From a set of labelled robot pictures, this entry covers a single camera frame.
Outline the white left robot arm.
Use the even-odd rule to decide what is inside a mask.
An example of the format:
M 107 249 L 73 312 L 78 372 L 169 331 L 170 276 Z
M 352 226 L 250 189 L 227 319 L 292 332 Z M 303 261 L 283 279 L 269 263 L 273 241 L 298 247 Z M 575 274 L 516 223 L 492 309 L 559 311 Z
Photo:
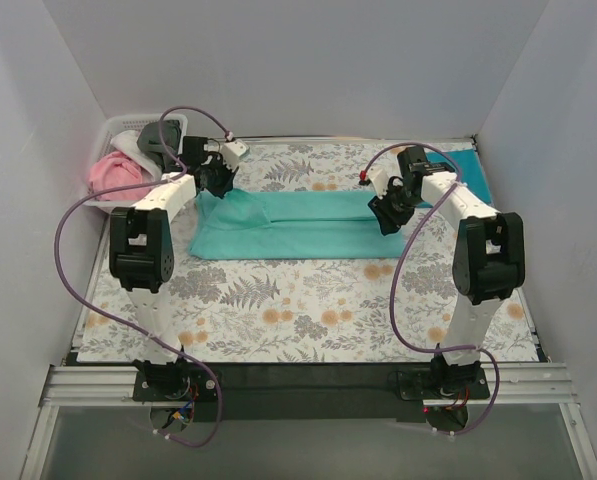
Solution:
M 204 190 L 222 198 L 233 189 L 239 164 L 249 153 L 244 142 L 228 138 L 216 150 L 187 136 L 179 157 L 186 172 L 174 171 L 143 199 L 111 213 L 109 269 L 135 307 L 136 324 L 153 348 L 134 365 L 143 385 L 177 400 L 189 392 L 189 365 L 179 357 L 181 344 L 172 327 L 167 282 L 175 267 L 170 224 Z

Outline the mint green t shirt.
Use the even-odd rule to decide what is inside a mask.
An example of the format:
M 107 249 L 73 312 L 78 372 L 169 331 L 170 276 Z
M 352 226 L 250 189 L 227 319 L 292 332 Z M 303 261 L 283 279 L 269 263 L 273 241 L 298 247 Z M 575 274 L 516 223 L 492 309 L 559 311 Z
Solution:
M 198 223 L 188 253 L 204 260 L 397 258 L 401 233 L 384 236 L 355 191 L 246 192 L 196 198 Z

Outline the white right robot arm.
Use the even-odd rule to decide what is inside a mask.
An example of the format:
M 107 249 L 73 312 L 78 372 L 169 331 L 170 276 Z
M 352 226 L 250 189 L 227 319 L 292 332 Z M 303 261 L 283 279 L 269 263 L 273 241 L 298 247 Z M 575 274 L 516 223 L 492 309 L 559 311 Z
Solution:
M 432 162 L 430 145 L 404 142 L 399 147 L 399 175 L 390 176 L 370 161 L 359 182 L 374 189 L 369 208 L 383 235 L 397 233 L 423 203 L 457 235 L 452 278 L 458 298 L 442 342 L 426 351 L 432 357 L 434 387 L 454 392 L 477 382 L 485 353 L 482 344 L 493 317 L 524 283 L 523 221 L 473 193 L 463 181 L 461 166 L 448 154 Z

